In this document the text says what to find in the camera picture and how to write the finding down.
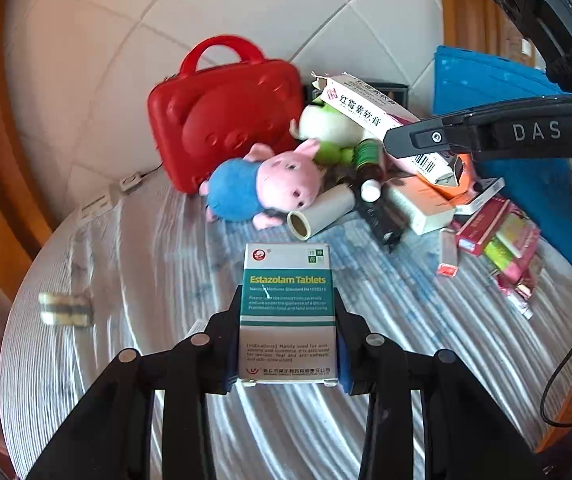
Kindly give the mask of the pink white ointment box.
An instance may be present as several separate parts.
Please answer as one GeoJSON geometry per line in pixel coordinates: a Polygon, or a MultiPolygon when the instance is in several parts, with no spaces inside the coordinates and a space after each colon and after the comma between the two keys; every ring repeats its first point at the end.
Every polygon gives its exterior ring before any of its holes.
{"type": "MultiPolygon", "coordinates": [[[[389,129],[418,122],[406,108],[355,76],[343,73],[313,77],[315,87],[321,90],[321,100],[360,125],[365,139],[383,141],[389,129]]],[[[417,174],[417,156],[393,158],[400,168],[417,174]]]]}

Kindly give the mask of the estazolam tablets box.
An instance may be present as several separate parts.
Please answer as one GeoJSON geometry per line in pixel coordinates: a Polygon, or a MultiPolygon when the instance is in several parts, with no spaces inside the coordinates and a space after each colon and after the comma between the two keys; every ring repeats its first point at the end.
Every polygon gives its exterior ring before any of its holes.
{"type": "Polygon", "coordinates": [[[336,385],[337,329],[328,245],[246,245],[238,378],[248,385],[336,385]]]}

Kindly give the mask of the dark green gift box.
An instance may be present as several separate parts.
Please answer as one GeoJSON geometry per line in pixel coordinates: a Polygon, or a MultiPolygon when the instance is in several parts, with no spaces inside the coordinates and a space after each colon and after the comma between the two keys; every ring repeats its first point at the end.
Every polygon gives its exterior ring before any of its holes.
{"type": "MultiPolygon", "coordinates": [[[[390,99],[393,99],[393,101],[396,101],[401,106],[408,106],[407,84],[374,80],[367,80],[366,83],[383,94],[386,94],[386,96],[389,96],[390,99]]],[[[310,82],[310,84],[304,84],[302,86],[302,92],[304,104],[312,103],[321,94],[321,90],[316,88],[313,82],[310,82]]]]}

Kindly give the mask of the green dark glass bottle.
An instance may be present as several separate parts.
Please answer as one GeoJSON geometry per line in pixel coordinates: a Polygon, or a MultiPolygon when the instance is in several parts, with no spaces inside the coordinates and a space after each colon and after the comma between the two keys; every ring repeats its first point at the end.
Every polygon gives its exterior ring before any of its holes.
{"type": "Polygon", "coordinates": [[[356,146],[353,154],[356,182],[364,202],[374,203],[382,196],[382,182],[386,177],[386,162],[382,142],[365,139],[356,146]]]}

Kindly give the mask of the pink pig plush orange dress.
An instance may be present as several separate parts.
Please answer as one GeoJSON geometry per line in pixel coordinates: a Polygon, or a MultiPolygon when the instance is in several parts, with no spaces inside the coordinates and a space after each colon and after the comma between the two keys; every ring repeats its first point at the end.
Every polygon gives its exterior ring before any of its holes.
{"type": "Polygon", "coordinates": [[[416,165],[417,177],[446,198],[463,195],[477,180],[469,154],[423,154],[416,157],[416,165]]]}

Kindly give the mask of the blue plastic storage crate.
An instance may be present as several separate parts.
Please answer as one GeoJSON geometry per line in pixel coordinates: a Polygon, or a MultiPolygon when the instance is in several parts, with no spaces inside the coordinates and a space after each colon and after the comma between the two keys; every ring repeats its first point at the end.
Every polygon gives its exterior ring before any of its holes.
{"type": "MultiPolygon", "coordinates": [[[[440,46],[435,53],[434,114],[562,92],[540,70],[507,58],[440,46]]],[[[477,174],[502,177],[503,195],[539,226],[572,265],[571,173],[566,160],[495,159],[476,162],[477,174]]]]}

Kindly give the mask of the white orange medicine box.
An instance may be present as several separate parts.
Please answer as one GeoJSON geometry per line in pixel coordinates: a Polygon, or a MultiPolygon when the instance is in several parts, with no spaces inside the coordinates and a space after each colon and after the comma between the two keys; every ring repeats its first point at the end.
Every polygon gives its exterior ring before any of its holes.
{"type": "Polygon", "coordinates": [[[453,220],[454,207],[418,177],[391,178],[384,189],[386,199],[405,215],[418,236],[440,230],[453,220]]]}

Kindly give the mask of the green frog plush toy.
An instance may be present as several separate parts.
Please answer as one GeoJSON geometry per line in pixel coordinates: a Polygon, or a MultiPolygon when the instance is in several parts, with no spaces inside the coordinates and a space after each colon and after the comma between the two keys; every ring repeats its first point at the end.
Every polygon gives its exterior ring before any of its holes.
{"type": "Polygon", "coordinates": [[[298,141],[320,142],[314,160],[322,166],[351,165],[354,149],[364,137],[360,125],[321,100],[308,104],[298,120],[292,119],[289,132],[298,141]]]}

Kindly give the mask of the small pink white box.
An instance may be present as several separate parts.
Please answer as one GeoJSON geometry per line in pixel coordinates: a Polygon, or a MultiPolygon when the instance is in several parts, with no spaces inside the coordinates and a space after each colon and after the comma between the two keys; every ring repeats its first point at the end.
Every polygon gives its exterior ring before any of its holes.
{"type": "Polygon", "coordinates": [[[457,242],[455,232],[441,229],[439,232],[439,260],[437,274],[454,278],[458,271],[457,242]]]}

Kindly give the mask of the red long medicine box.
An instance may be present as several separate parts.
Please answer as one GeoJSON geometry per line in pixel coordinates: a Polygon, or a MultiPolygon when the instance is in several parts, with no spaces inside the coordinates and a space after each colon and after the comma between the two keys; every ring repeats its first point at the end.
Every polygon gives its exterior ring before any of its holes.
{"type": "Polygon", "coordinates": [[[480,256],[510,211],[511,204],[507,198],[493,196],[457,231],[457,248],[480,256]]]}

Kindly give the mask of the white cardboard tube roll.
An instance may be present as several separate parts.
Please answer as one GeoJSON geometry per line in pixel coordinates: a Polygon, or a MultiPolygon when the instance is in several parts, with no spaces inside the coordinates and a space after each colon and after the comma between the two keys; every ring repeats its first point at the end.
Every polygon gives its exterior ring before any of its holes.
{"type": "Polygon", "coordinates": [[[287,215],[287,226],[297,240],[310,240],[332,223],[348,214],[356,206],[352,189],[346,184],[336,185],[319,195],[314,203],[303,210],[287,215]]]}

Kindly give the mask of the green pink wet wipes pack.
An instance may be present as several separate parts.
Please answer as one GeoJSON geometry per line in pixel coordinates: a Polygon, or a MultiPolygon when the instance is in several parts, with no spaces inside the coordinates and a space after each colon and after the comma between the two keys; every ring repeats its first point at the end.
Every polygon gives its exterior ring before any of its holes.
{"type": "Polygon", "coordinates": [[[529,301],[543,268],[536,254],[539,240],[536,224],[520,209],[513,208],[484,248],[484,255],[494,265],[493,283],[526,320],[533,316],[529,301]]]}

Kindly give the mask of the pink pig plush blue body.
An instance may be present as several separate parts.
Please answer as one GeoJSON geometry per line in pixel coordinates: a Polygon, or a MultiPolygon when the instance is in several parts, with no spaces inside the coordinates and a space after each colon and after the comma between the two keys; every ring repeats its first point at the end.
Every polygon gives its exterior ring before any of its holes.
{"type": "Polygon", "coordinates": [[[244,157],[222,162],[199,187],[206,219],[250,221],[258,230],[280,226],[282,214],[306,209],[318,197],[322,174],[314,158],[320,147],[312,139],[276,154],[256,143],[244,157]]]}

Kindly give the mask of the red bear toy suitcase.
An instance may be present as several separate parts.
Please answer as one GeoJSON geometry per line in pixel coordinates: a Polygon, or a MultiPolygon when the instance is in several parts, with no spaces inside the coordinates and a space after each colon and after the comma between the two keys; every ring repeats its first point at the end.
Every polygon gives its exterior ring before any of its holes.
{"type": "Polygon", "coordinates": [[[256,143],[291,151],[296,141],[289,125],[302,110],[295,66],[232,35],[201,41],[147,98],[162,166],[174,187],[190,195],[221,162],[246,155],[256,143]]]}

